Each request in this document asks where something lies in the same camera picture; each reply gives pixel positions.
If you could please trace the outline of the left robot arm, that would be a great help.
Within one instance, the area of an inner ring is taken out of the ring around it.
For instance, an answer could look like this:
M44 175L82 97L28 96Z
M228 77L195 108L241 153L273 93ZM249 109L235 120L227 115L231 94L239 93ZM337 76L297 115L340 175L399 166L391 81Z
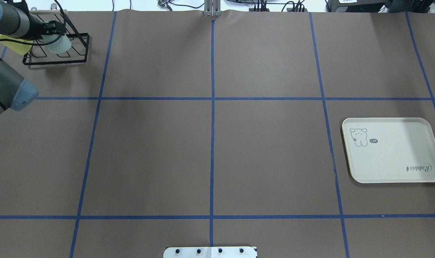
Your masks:
M34 46L42 36L55 36L55 43L66 33L66 23L42 22L29 12L27 3L0 0L0 42ZM0 114L8 109L20 111L39 94L38 89L0 57Z

